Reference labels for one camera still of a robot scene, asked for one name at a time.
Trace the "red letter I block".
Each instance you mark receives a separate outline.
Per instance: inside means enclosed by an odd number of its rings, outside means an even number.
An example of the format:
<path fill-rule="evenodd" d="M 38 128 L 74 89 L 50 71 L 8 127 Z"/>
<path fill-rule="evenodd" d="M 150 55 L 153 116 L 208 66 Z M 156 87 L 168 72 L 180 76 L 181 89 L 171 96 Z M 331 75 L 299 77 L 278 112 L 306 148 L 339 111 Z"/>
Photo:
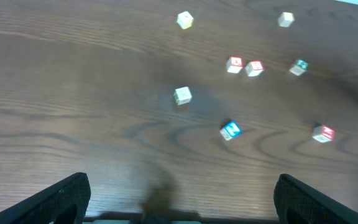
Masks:
<path fill-rule="evenodd" d="M 252 60 L 245 66 L 248 77 L 259 76 L 264 71 L 264 66 L 260 60 Z"/>

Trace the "red letter A block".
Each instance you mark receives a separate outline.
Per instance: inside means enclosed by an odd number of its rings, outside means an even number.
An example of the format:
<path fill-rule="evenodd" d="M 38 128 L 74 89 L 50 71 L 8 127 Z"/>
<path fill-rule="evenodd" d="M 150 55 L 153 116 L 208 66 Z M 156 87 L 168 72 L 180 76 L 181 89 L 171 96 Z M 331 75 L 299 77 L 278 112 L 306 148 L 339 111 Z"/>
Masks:
<path fill-rule="evenodd" d="M 240 57 L 229 57 L 226 63 L 226 71 L 228 73 L 239 73 L 244 64 Z"/>

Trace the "blue number 2 block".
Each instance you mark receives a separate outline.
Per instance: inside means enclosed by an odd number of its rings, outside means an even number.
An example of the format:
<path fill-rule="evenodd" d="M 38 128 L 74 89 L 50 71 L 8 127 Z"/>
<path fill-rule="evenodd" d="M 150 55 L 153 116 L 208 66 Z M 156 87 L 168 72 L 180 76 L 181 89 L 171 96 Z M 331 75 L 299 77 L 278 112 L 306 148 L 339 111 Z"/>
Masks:
<path fill-rule="evenodd" d="M 235 121 L 230 121 L 220 129 L 221 136 L 229 141 L 242 133 L 242 129 Z"/>

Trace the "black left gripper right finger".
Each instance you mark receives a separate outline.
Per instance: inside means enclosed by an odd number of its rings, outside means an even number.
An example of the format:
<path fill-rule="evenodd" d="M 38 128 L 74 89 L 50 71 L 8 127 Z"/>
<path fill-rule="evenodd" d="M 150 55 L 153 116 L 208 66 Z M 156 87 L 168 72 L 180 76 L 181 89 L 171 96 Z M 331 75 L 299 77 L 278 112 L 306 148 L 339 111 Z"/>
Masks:
<path fill-rule="evenodd" d="M 281 174 L 273 201 L 283 224 L 358 224 L 358 213 L 289 174 Z"/>

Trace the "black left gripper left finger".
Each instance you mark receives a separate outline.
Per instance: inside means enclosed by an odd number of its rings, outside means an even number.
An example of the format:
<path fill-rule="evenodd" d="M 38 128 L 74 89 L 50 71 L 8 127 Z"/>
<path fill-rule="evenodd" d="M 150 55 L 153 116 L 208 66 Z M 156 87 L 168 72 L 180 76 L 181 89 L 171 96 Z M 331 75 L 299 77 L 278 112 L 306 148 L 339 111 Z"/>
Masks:
<path fill-rule="evenodd" d="M 82 224 L 91 197 L 88 176 L 77 172 L 0 212 L 0 224 Z"/>

